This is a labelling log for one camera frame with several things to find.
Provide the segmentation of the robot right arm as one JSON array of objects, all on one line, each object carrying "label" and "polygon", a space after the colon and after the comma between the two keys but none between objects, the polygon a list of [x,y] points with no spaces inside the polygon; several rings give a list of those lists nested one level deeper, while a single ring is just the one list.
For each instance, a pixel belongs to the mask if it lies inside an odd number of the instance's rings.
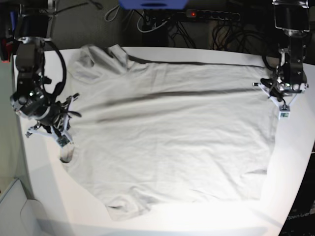
[{"label": "robot right arm", "polygon": [[[69,120],[81,114],[72,110],[79,94],[69,96],[65,102],[57,97],[62,93],[67,79],[66,64],[59,49],[51,39],[58,3],[55,0],[27,0],[20,4],[14,39],[20,45],[16,52],[18,70],[16,91],[10,102],[14,112],[24,118],[36,120],[36,125],[26,131],[26,136],[40,134],[53,138],[60,146],[72,143]],[[52,80],[45,75],[45,46],[56,52],[62,66],[62,80],[48,92],[45,85]]]}]

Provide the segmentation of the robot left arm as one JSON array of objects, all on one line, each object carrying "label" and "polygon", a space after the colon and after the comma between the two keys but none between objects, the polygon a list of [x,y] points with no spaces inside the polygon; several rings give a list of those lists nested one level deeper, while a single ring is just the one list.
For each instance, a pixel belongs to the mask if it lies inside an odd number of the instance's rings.
[{"label": "robot left arm", "polygon": [[309,2],[307,0],[274,0],[275,28],[282,31],[279,42],[279,64],[266,67],[273,72],[271,78],[253,83],[259,87],[281,113],[289,113],[290,105],[309,87],[303,62],[306,53],[304,38],[310,33]]}]

